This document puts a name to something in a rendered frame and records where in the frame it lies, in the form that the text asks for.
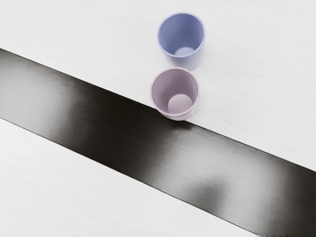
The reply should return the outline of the pink cup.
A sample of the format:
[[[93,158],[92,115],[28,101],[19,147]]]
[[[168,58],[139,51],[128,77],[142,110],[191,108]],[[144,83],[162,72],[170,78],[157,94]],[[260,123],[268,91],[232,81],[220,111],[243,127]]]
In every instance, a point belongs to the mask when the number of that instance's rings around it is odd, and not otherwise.
[[[150,87],[154,107],[166,118],[183,121],[196,112],[200,86],[197,78],[183,68],[170,68],[160,72]]]

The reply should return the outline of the blue cup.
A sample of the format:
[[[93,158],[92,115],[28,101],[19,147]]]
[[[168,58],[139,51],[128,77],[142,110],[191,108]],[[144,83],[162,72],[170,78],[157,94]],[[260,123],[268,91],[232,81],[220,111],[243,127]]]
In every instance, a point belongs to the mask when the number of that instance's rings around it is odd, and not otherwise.
[[[191,71],[202,60],[206,30],[197,16],[178,12],[162,21],[157,39],[160,49],[172,66]]]

